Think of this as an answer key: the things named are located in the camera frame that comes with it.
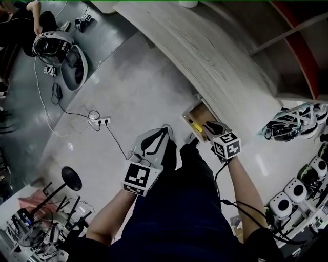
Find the black pants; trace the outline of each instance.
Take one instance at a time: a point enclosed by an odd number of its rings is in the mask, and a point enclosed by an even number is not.
[[[134,211],[139,209],[146,198],[151,198],[152,190],[167,190],[175,187],[195,186],[202,187],[207,192],[212,192],[217,197],[217,184],[214,180],[213,172],[207,163],[200,156],[196,146],[186,144],[180,150],[182,159],[182,168],[176,169],[176,144],[169,140],[162,165],[163,172],[159,175],[158,180],[153,185],[146,196],[138,196]]]
[[[43,12],[40,15],[40,26],[42,26],[42,32],[56,31],[58,26],[54,15],[50,11]]]

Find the person's hand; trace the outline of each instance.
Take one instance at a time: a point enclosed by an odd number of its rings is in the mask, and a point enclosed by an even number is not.
[[[42,26],[40,25],[34,25],[34,32],[37,36],[42,34]]]

